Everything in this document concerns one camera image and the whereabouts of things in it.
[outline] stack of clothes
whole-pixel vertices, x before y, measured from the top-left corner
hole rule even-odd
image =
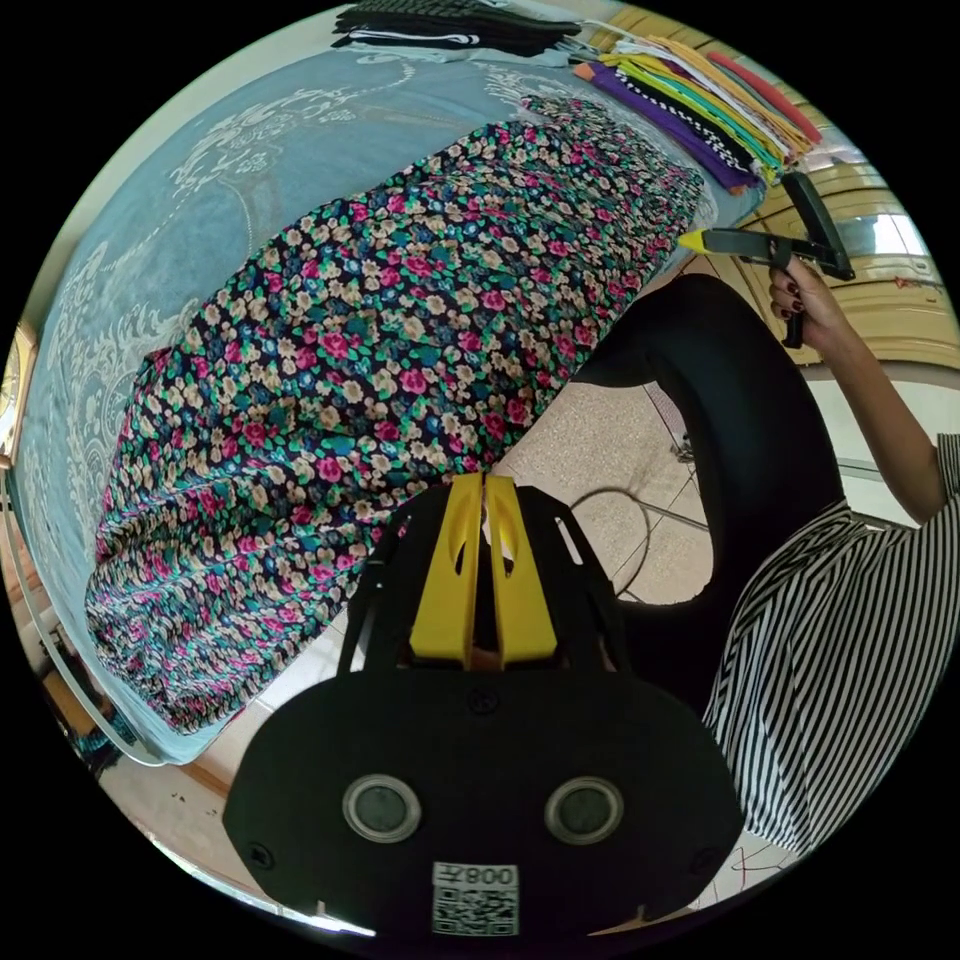
[[[734,194],[778,183],[821,139],[779,90],[742,64],[662,37],[620,42],[574,72],[670,134]]]
[[[535,57],[579,32],[579,24],[536,20],[483,0],[361,0],[337,17],[334,33],[344,36],[333,46],[487,47]]]

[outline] colorful fabric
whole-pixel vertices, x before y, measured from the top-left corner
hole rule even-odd
[[[600,59],[607,66],[622,70],[629,76],[653,87],[663,96],[677,100],[687,109],[722,127],[763,164],[768,182],[772,182],[774,175],[782,169],[783,154],[772,153],[771,150],[776,149],[773,144],[763,139],[755,126],[748,126],[742,117],[733,116],[726,105],[714,97],[710,91],[703,90],[696,84],[685,83],[665,67],[662,70],[653,70],[653,58],[649,58],[646,64],[639,62],[637,56],[626,54],[605,54]]]
[[[729,153],[722,154],[716,140],[710,140],[704,125],[698,125],[696,118],[681,115],[673,101],[645,98],[642,91],[630,87],[632,81],[628,82],[628,78],[602,63],[581,63],[573,72],[655,123],[731,193],[742,192],[746,186],[757,183],[756,175],[750,170],[753,159],[745,150],[741,148],[744,166],[735,166],[735,159],[728,159]]]
[[[733,74],[741,82],[741,85],[746,84],[761,103],[767,104],[770,110],[783,114],[786,120],[794,124],[798,130],[801,130],[811,143],[820,143],[823,140],[822,134],[811,123],[810,118],[792,104],[773,84],[767,83],[763,77],[757,76],[742,63],[737,63],[722,53],[709,53],[707,59],[718,70]]]
[[[745,180],[740,182],[757,182],[757,176],[753,172],[753,168],[757,165],[756,160],[745,147],[737,143],[718,124],[712,123],[703,115],[696,114],[692,110],[684,109],[678,101],[663,97],[649,84],[637,80],[636,77],[632,77],[628,73],[617,70],[614,72],[614,78],[637,97],[655,105],[663,113],[669,114],[683,123],[722,164],[746,177]]]
[[[664,37],[649,37],[648,40],[683,61],[682,66],[689,70],[701,83],[712,84],[714,89],[718,91],[726,91],[733,103],[739,104],[742,109],[746,109],[755,115],[767,127],[771,136],[775,137],[778,142],[785,141],[788,144],[792,160],[803,156],[812,146],[803,132],[797,129],[786,117],[768,110],[763,103],[757,100],[751,90],[733,83],[698,51]]]
[[[496,463],[687,231],[703,178],[581,101],[281,231],[134,384],[87,617],[174,730],[256,696],[392,511]]]

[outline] striped dress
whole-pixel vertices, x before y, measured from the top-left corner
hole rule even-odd
[[[744,590],[704,722],[746,830],[803,855],[883,779],[960,634],[960,434],[941,436],[943,509],[878,533],[843,501]]]

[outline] woman's hand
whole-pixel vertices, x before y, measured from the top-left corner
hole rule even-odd
[[[774,315],[783,320],[801,310],[806,313],[803,342],[827,362],[831,353],[858,339],[830,288],[795,256],[786,271],[770,268],[770,297]]]

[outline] yellow fabric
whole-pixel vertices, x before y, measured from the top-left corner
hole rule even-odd
[[[806,153],[813,144],[792,124],[786,117],[771,111],[765,104],[762,104],[747,89],[734,83],[722,70],[718,70],[706,57],[701,56],[692,47],[684,44],[675,43],[665,37],[650,37],[652,43],[659,43],[672,54],[686,60],[692,67],[699,70],[705,77],[712,80],[718,87],[726,90],[732,97],[735,97],[741,103],[746,104],[751,110],[763,117],[767,123],[771,124],[782,140],[785,140],[794,148],[794,156],[800,157]]]
[[[734,115],[729,104],[724,103],[715,93],[712,93],[696,82],[690,82],[678,76],[666,66],[663,61],[657,60],[656,57],[643,53],[605,53],[600,57],[600,61],[608,66],[620,67],[624,72],[636,76],[638,80],[642,80],[644,83],[649,83],[651,86],[656,87],[666,96],[676,96],[676,91],[669,85],[657,82],[660,77],[665,77],[671,81],[671,83],[677,84],[687,90],[692,90],[698,97],[701,97],[713,106],[722,116],[730,117],[731,120],[743,127],[774,159],[780,162],[786,159],[783,150],[767,136],[766,131],[762,127],[758,126],[747,116],[742,114]],[[717,122],[717,117],[705,111],[700,104],[693,100],[685,100],[684,102],[691,110],[696,111],[708,120]],[[722,124],[722,126],[738,143],[742,143],[748,150],[753,149],[750,144],[744,142],[743,138],[732,128],[728,128],[727,124]]]

